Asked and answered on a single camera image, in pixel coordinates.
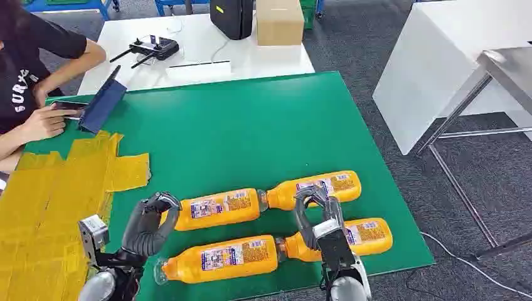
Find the person's right hand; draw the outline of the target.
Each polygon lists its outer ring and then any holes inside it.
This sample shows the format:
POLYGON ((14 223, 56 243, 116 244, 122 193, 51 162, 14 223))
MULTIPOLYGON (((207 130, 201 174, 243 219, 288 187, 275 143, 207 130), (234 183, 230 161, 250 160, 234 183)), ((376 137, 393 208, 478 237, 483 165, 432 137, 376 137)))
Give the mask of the person's right hand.
POLYGON ((35 110, 20 126, 23 142, 33 142, 56 137, 64 132, 65 117, 76 115, 78 110, 57 109, 54 105, 35 110))

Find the person's left hand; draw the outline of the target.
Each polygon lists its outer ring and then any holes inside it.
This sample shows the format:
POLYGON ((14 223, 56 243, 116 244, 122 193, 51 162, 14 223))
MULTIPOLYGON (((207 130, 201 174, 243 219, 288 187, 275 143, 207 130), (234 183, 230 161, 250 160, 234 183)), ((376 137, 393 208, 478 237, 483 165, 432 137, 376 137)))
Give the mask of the person's left hand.
POLYGON ((50 90, 42 83, 37 83, 33 87, 33 96, 38 108, 43 108, 45 106, 46 98, 48 97, 49 92, 50 90))

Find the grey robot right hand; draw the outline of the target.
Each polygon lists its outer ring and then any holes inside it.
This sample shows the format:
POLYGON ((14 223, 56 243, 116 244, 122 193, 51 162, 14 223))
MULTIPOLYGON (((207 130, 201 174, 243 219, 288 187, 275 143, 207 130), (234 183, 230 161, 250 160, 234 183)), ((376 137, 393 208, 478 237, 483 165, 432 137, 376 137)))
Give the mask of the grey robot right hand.
POLYGON ((294 200, 295 222, 308 248, 318 250, 319 243, 340 241, 340 235, 344 235, 344 218, 337 197, 328 196, 322 187, 312 185, 297 191, 294 200), (314 226, 306 215, 306 210, 311 204, 317 204, 322 210, 322 222, 314 226))

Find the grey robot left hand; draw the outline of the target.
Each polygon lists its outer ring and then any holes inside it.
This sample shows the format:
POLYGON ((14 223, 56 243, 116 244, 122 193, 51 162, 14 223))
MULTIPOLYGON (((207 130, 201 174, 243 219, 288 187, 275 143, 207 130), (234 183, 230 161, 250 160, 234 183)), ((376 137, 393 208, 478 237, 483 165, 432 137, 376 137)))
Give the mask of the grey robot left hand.
POLYGON ((156 192, 135 206, 125 227, 121 248, 136 255, 157 254, 176 226, 181 202, 168 192, 156 192))

